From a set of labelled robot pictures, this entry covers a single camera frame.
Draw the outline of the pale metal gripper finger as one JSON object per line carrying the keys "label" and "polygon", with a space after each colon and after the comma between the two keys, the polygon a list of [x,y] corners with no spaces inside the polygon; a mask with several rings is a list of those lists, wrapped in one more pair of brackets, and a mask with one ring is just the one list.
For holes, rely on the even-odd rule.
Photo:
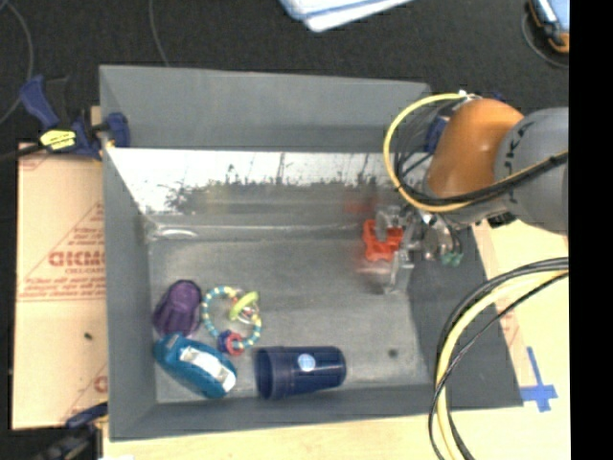
{"label": "pale metal gripper finger", "polygon": [[399,207],[381,207],[375,213],[375,235],[387,239],[392,229],[401,227]]}
{"label": "pale metal gripper finger", "polygon": [[415,263],[409,251],[400,249],[395,252],[390,262],[389,275],[383,285],[384,293],[404,293],[409,286],[414,267]]}

